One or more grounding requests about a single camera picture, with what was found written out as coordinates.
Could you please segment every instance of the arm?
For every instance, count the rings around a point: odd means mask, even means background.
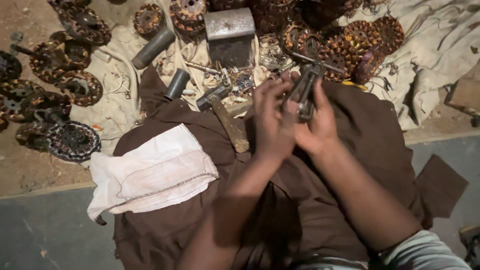
[[[296,126],[296,140],[338,197],[346,216],[368,246],[382,251],[421,230],[419,222],[378,184],[344,147],[336,134],[333,109],[321,81],[314,89],[316,112]]]
[[[297,106],[290,104],[283,115],[276,109],[278,99],[293,87],[267,81],[255,89],[257,149],[247,169],[215,199],[190,240],[176,267],[178,270],[230,269],[240,247],[242,228],[255,208],[270,178],[295,146],[294,119]]]

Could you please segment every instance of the white rag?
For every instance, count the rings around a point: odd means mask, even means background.
[[[184,124],[122,157],[97,152],[91,161],[97,187],[87,212],[93,221],[105,210],[138,213],[179,204],[218,179],[212,160]]]

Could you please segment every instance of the concrete floor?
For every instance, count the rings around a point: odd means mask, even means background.
[[[442,157],[469,186],[450,219],[436,219],[433,231],[463,257],[457,231],[480,224],[480,136],[410,146],[418,174],[430,156]],[[0,200],[0,268],[36,270],[122,269],[114,258],[113,216],[108,225],[89,220],[86,209],[93,188]]]

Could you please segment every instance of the wooden piece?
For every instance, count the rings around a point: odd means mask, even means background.
[[[220,98],[213,94],[208,97],[208,101],[212,105],[212,109],[216,116],[222,123],[223,128],[227,132],[230,141],[232,142],[237,153],[244,153],[250,147],[247,137],[243,132],[233,123],[233,118],[223,106]]]
[[[250,99],[248,101],[245,101],[245,102],[242,102],[240,104],[236,104],[236,105],[233,105],[233,106],[230,106],[227,108],[227,111],[230,113],[230,115],[232,117],[235,117],[239,114],[242,114],[246,111],[248,111],[248,109],[253,105],[253,101]]]
[[[445,102],[455,108],[472,108],[480,111],[480,81],[461,78]]]

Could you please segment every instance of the white sleeve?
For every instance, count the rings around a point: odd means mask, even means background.
[[[385,265],[398,270],[470,270],[438,236],[420,231],[392,252],[381,254]]]

